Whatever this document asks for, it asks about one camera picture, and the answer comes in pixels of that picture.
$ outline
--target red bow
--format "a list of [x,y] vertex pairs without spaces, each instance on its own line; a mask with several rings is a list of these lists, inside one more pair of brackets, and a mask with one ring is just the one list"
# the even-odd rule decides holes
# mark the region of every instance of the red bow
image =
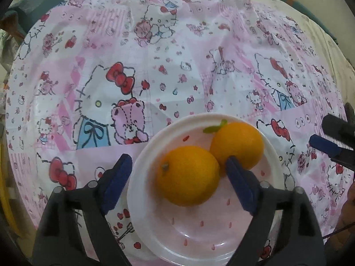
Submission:
[[169,11],[166,7],[162,6],[160,7],[160,11],[162,13],[166,13],[166,12],[170,12],[171,15],[176,15],[176,13],[178,12],[176,9],[173,9],[171,11]]
[[287,79],[287,73],[286,73],[285,69],[280,67],[274,58],[270,58],[270,62],[271,62],[272,67],[275,70],[278,70],[283,75],[283,77],[285,77]]
[[288,132],[288,130],[285,127],[281,128],[275,119],[271,119],[271,127],[274,130],[275,134],[278,135],[278,137],[282,136],[287,141],[291,140],[290,133]]
[[129,100],[120,100],[118,101],[117,103],[117,107],[122,107],[124,105],[127,105],[127,104],[134,104],[137,102],[137,99],[136,98],[130,98]]
[[123,69],[124,67],[121,62],[114,64],[107,72],[106,79],[110,82],[115,82],[116,86],[121,88],[123,95],[128,95],[132,92],[135,80],[133,76],[127,77],[123,73]]
[[125,145],[134,144],[134,143],[141,143],[142,141],[138,137],[134,137],[133,139],[125,140]]
[[344,172],[344,167],[340,164],[335,165],[335,172],[336,174],[342,174]]
[[63,167],[63,162],[59,157],[54,157],[49,166],[49,178],[52,182],[58,183],[66,190],[76,189],[76,177],[68,174]]

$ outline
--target teddy bear print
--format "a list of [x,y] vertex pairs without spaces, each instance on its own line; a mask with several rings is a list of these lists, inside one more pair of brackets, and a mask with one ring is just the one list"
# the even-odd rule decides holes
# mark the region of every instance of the teddy bear print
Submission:
[[166,7],[148,5],[144,18],[134,28],[138,44],[145,47],[156,44],[160,39],[170,38],[175,33],[171,27],[176,24],[176,12],[168,11]]
[[85,1],[85,0],[69,0],[68,5],[81,8],[81,6],[82,6],[82,4],[83,4],[84,1]]
[[97,65],[85,86],[77,90],[79,104],[75,111],[79,111],[80,117],[73,129],[77,149],[111,145],[112,106],[127,95],[133,97],[134,74],[134,68],[125,67],[122,62],[108,68]]
[[115,140],[118,144],[128,145],[148,141],[144,131],[144,102],[136,98],[121,100],[111,111],[115,127]]
[[49,72],[43,71],[40,79],[39,85],[37,89],[37,93],[35,95],[54,95],[53,87],[58,84],[58,81],[53,82],[49,79]]
[[304,97],[302,91],[296,84],[292,83],[291,81],[287,81],[286,86],[287,91],[296,106],[301,106],[307,102],[307,99]]

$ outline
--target blue clamp handle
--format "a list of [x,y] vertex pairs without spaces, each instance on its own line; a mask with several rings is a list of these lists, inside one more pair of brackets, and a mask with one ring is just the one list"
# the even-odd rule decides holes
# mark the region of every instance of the blue clamp handle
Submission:
[[243,209],[254,216],[260,193],[259,180],[253,172],[245,170],[234,156],[227,159],[225,171]]

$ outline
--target cartoon character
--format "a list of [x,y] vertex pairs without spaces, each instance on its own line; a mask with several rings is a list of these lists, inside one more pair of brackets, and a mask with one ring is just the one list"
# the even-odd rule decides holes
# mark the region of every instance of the cartoon character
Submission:
[[304,152],[302,152],[301,155],[298,157],[297,165],[298,165],[297,168],[298,173],[301,174],[306,166],[306,155]]
[[149,43],[156,44],[160,39],[170,38],[174,30],[172,26],[176,24],[176,12],[165,12],[162,7],[149,5],[144,14],[144,20],[149,21],[151,25],[150,32],[152,33]]
[[254,57],[258,69],[256,73],[259,74],[260,80],[264,83],[265,87],[271,88],[271,96],[276,105],[281,111],[294,108],[295,106],[291,102],[290,97],[286,94],[287,92],[281,87],[281,85],[285,85],[282,80],[285,75],[287,75],[286,70],[280,66],[281,63],[279,65],[279,62],[274,58],[267,58],[259,53],[255,53]]
[[265,123],[259,119],[256,122],[256,128],[265,134],[275,147],[284,174],[285,189],[292,190],[295,187],[295,179],[290,168],[296,146],[290,137],[289,131],[281,120],[276,121],[275,119],[271,119],[270,123]]
[[213,107],[214,107],[214,103],[210,100],[206,105],[207,112],[210,112],[211,110],[213,110]]
[[52,120],[50,117],[41,119],[37,122],[38,133],[40,134],[39,140],[42,145],[48,142],[48,134],[52,131]]
[[339,198],[345,193],[345,185],[352,183],[352,174],[350,170],[344,169],[339,164],[332,164],[328,166],[327,170],[327,188],[331,197],[334,199],[335,205],[338,203]]
[[279,43],[276,43],[274,40],[273,35],[266,30],[266,27],[264,24],[261,22],[261,20],[256,21],[256,26],[264,33],[264,37],[267,38],[268,42],[270,45],[278,45]]
[[[77,187],[75,176],[75,167],[72,162],[64,163],[61,158],[54,157],[52,160],[42,159],[39,153],[36,153],[37,170],[41,177],[48,173],[49,179],[53,183],[59,183],[66,190],[74,190]],[[46,193],[51,193],[51,189],[46,189]]]
[[58,81],[51,81],[49,79],[49,72],[48,71],[43,71],[40,80],[39,80],[39,85],[37,89],[37,93],[35,95],[53,95],[55,94],[53,92],[53,87],[58,84]]
[[82,90],[77,90],[76,102],[79,104],[75,111],[79,111],[80,117],[73,129],[77,149],[111,145],[109,124],[112,105],[120,97],[133,97],[134,74],[134,68],[125,67],[122,62],[109,68],[97,65]]
[[83,4],[84,1],[85,1],[85,0],[69,0],[68,5],[81,8],[81,6],[82,6],[82,4]]
[[264,102],[269,101],[269,93],[265,89],[263,89],[262,91],[264,95],[259,94],[259,91],[254,89],[246,96],[246,98],[250,99],[250,102],[255,106],[255,111],[260,110],[261,112],[263,112]]
[[303,96],[303,93],[301,92],[301,90],[298,88],[296,84],[292,83],[291,81],[287,81],[286,86],[287,86],[287,91],[290,94],[296,106],[301,106],[307,103],[307,99]]
[[181,62],[180,68],[184,71],[191,71],[191,64],[187,62]]
[[45,37],[43,38],[43,54],[44,57],[47,58],[49,54],[52,53],[52,48],[56,44],[60,43],[62,41],[62,38],[54,37],[52,33],[46,34]]
[[18,103],[19,103],[20,105],[23,105],[23,104],[24,104],[24,96],[23,96],[23,95],[20,95],[20,96],[18,97]]
[[38,35],[45,27],[45,22],[49,18],[49,14],[50,11],[48,11],[45,15],[43,15],[41,19],[37,21],[37,23],[35,23],[35,25],[29,30],[26,37],[24,38],[23,43],[18,49],[16,58],[19,58],[20,60],[24,60],[27,57],[27,55],[31,52],[31,41],[37,39]]
[[232,72],[241,72],[234,65],[234,60],[225,60],[223,57],[223,48],[221,46],[216,50],[209,51],[210,56],[213,58],[214,69],[211,71],[215,74],[226,75],[227,73]]
[[137,37],[135,40],[138,41],[138,44],[141,47],[145,47],[150,43],[150,38],[153,36],[151,29],[152,26],[150,25],[150,22],[145,19],[136,24],[134,33],[136,33]]
[[190,29],[190,31],[198,37],[202,37],[203,31],[208,30],[208,27],[206,27],[206,22],[201,22],[197,26],[195,26],[193,24],[186,24],[186,27],[188,27]]
[[118,144],[127,145],[148,141],[144,131],[144,102],[136,98],[120,100],[111,111],[115,127],[115,139]]
[[182,0],[163,0],[164,6],[160,8],[162,12],[170,12],[176,15],[177,9],[182,5]]

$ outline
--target tablecloth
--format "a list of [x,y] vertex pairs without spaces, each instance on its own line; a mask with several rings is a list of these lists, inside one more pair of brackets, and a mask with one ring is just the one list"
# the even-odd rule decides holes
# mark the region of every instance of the tablecloth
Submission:
[[[324,136],[327,113],[345,118],[309,34],[251,0],[65,0],[50,10],[17,52],[6,105],[10,160],[34,225],[54,187],[99,179],[122,153],[135,160],[181,117],[221,112],[267,136],[285,187],[306,190],[322,233],[330,233],[353,174],[308,145],[312,134]],[[125,193],[106,218],[138,265],[155,257],[126,231]],[[83,228],[80,215],[78,223]]]

